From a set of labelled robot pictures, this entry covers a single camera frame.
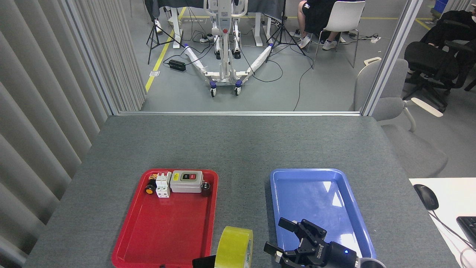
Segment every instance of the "power strip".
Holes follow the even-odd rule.
[[[372,37],[372,40],[370,40],[372,43],[377,43],[377,41],[379,41],[380,39],[382,39],[380,36],[378,37]]]

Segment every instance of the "blue bin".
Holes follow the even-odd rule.
[[[270,174],[278,247],[294,250],[299,239],[278,226],[279,218],[306,219],[359,257],[377,258],[346,175],[337,169],[276,169]]]
[[[443,14],[446,4],[448,4],[448,0],[436,0],[433,9]]]

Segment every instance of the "floor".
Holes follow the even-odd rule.
[[[377,43],[370,40],[361,40],[358,43],[355,68],[352,68],[355,44],[339,45],[338,51],[323,51],[319,48],[315,69],[310,68],[311,58],[314,57],[316,46],[311,45],[309,52],[300,54],[297,46],[281,45],[273,52],[270,60],[263,64],[256,72],[256,78],[250,78],[243,86],[241,94],[235,96],[234,86],[219,87],[217,95],[212,98],[209,85],[198,75],[192,65],[186,66],[184,72],[170,69],[164,62],[172,55],[173,59],[189,62],[188,57],[178,56],[183,49],[173,49],[172,46],[162,45],[151,53],[151,63],[147,65],[149,47],[146,45],[147,36],[152,27],[147,12],[141,0],[121,0],[127,15],[129,31],[131,33],[142,79],[148,94],[143,105],[143,111],[151,112],[193,112],[193,111],[348,111],[353,100],[355,78],[364,67],[363,61],[373,57],[383,57],[397,25],[397,19],[403,10],[405,0],[367,0],[362,15],[359,32],[360,37],[378,34],[382,39]],[[297,0],[293,4],[288,1],[286,28],[293,32],[298,27],[296,19]],[[408,33],[406,44],[419,40],[432,27],[430,8],[434,1],[425,0],[417,20]],[[210,32],[211,24],[200,9],[178,9],[183,20],[184,40],[197,50],[207,52],[206,45],[191,41],[201,38],[196,31]],[[264,47],[256,47],[251,28],[254,26],[254,14],[242,18],[240,31],[242,32],[242,51],[249,63],[253,61]],[[205,23],[190,23],[187,19],[206,20]],[[171,31],[164,13],[160,17],[162,26]],[[348,36],[343,38],[352,41]],[[165,41],[165,34],[159,37]],[[219,61],[213,55],[213,48],[203,57],[202,62],[210,71],[218,71]],[[244,60],[235,60],[237,70],[245,70],[248,63]],[[150,78],[152,70],[160,71],[159,76]],[[467,83],[476,76],[472,72]],[[411,88],[406,84],[405,90]],[[472,133],[476,130],[476,89],[465,92],[453,90],[448,96],[448,108],[441,118],[417,107],[410,111],[416,119],[416,134],[434,142],[449,157],[446,168],[439,177],[475,176],[476,165],[472,154],[476,152],[476,145],[471,141]],[[396,123],[410,126],[408,120],[401,115],[382,124]]]

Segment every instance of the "gray tabletop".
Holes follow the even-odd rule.
[[[24,267],[113,267],[129,204],[151,168],[217,172],[212,253],[226,225],[252,229],[252,267],[278,267],[263,252],[276,242],[276,168],[343,171],[388,268],[458,267],[373,118],[204,115],[109,118]]]

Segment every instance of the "gray curtain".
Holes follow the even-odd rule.
[[[112,0],[1,1],[0,267],[25,262],[108,115],[142,106],[125,21]]]
[[[443,11],[450,11],[450,10],[466,10],[471,11],[473,7],[471,4],[476,3],[476,0],[448,0],[446,4],[445,10]]]

